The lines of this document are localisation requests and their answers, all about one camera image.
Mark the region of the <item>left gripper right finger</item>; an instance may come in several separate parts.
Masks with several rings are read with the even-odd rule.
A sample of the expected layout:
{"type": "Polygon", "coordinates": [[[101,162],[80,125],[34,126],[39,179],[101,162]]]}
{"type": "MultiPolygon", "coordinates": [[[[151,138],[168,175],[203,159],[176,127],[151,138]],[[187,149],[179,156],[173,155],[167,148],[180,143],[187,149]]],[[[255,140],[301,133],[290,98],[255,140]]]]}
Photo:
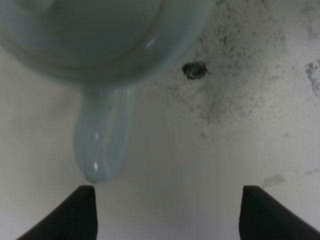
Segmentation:
{"type": "Polygon", "coordinates": [[[306,223],[259,186],[242,189],[241,240],[318,240],[320,231],[306,223]]]}

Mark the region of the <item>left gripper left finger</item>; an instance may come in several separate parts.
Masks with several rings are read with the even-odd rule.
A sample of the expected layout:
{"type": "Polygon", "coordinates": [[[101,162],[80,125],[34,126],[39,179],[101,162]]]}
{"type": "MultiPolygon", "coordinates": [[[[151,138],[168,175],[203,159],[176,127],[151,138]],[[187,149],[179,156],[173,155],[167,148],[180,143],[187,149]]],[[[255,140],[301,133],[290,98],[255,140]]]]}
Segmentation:
{"type": "Polygon", "coordinates": [[[96,191],[91,185],[81,185],[19,239],[96,240],[97,236],[96,191]]]}

